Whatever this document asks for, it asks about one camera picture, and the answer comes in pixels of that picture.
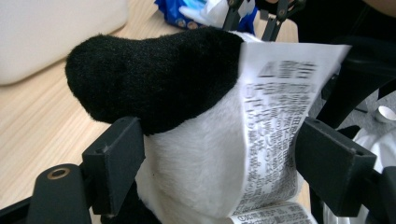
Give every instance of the wooden table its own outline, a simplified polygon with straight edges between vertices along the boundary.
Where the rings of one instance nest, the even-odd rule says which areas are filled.
[[[182,30],[164,22],[153,1],[130,0],[129,19],[113,35],[144,39]],[[265,23],[255,21],[258,36]],[[294,23],[277,41],[297,42]],[[64,60],[25,80],[0,87],[0,209],[30,197],[35,178],[61,163],[81,163],[81,153],[107,127],[92,120],[66,84]],[[301,202],[309,204],[306,196]]]

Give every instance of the table surface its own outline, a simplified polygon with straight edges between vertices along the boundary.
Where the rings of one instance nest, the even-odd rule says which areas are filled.
[[[129,18],[113,35],[145,39],[181,32],[164,22],[153,1],[129,0]],[[265,22],[255,20],[262,35]],[[283,24],[281,42],[297,42],[297,27]],[[0,87],[0,209],[30,197],[35,178],[51,166],[80,164],[81,153],[108,127],[92,120],[73,97],[59,62]],[[299,201],[309,206],[306,186]]]

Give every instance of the metal ring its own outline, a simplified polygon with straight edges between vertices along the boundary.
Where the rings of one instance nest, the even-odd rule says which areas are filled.
[[[47,178],[52,179],[52,180],[60,179],[60,178],[67,176],[69,173],[70,173],[69,168],[61,167],[61,168],[58,168],[58,169],[55,169],[55,170],[49,172],[49,174],[47,175]]]

